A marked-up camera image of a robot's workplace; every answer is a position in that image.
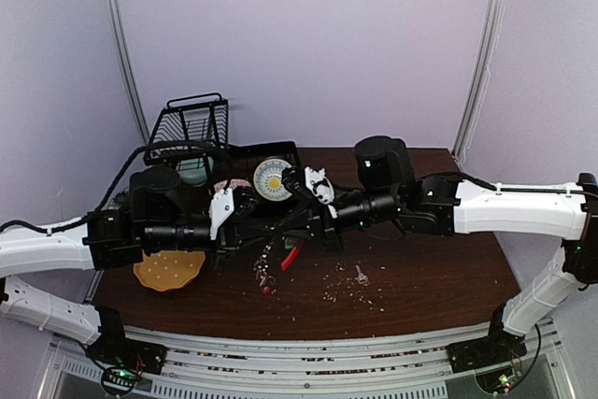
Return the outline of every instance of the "white wall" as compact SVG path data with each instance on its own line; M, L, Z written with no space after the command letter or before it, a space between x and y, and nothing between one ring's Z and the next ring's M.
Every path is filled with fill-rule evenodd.
M449 147L487 0L120 0L150 124L166 100L233 99L234 143Z
M105 0L0 0L0 221L95 207L140 145ZM89 274L32 284L81 299ZM0 396L32 397L49 333L0 319Z
M576 181L598 174L598 2L506 0L491 78L465 168L504 182ZM499 235L513 270L528 283L559 241ZM595 287L556 313L581 397L594 398L598 354Z

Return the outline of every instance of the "silver key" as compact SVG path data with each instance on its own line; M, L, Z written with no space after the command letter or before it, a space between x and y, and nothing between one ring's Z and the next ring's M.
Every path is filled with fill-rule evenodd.
M361 285L369 285L370 279L362 273L362 269L358 265L355 265L355 269L357 270L357 282Z

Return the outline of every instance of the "dark brown tabletop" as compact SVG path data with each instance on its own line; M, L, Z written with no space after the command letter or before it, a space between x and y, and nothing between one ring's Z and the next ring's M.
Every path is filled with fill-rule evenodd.
M418 176L457 170L447 150L411 150ZM304 165L326 167L338 184L358 186L349 149L301 149ZM277 276L274 294L252 273L261 249L221 271L203 269L185 288L141 286L131 266L105 272L95 303L118 309L125 324L179 334L249 339L329 339L404 335L478 324L519 291L493 234L438 237L381 224L345 234L343 253L306 244ZM283 251L275 255L279 260ZM355 265L369 277L361 286Z

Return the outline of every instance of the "red object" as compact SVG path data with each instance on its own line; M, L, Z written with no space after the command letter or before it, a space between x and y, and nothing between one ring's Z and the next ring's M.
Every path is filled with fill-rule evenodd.
M303 240L299 240L297 246L291 249L291 252L289 252L287 258L280 263L280 268L282 268L282 271L287 271L289 269L293 261L297 258L297 255L299 254L299 249L301 249L302 246Z

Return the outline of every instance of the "metal pole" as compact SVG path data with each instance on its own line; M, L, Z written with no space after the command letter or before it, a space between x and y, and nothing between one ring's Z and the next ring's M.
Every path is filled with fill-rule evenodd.
M139 99L139 92L137 91L137 86L135 84L133 68L131 67L131 57L129 56L129 50L127 49L124 27L122 26L119 0L107 0L107 3L110 19L112 20L112 30L114 32L114 38L117 44L119 59L121 60L122 77L124 78L124 84L129 96L129 103L131 104L139 133L141 134L144 142L148 143L150 141L150 130L148 128L148 122L146 121L145 114L143 113L143 107L141 106L141 100Z
M484 32L482 34L482 41L477 55L476 69L474 77L469 88L467 96L467 103L465 104L465 111L455 146L452 154L457 163L464 162L465 151L469 145L469 139L473 132L473 127L477 120L477 113L481 106L481 97L483 94L483 87L486 82L488 64L490 62L491 51L496 42L498 25L500 22L501 8L504 0L488 0L488 9L486 11L486 21L484 24Z

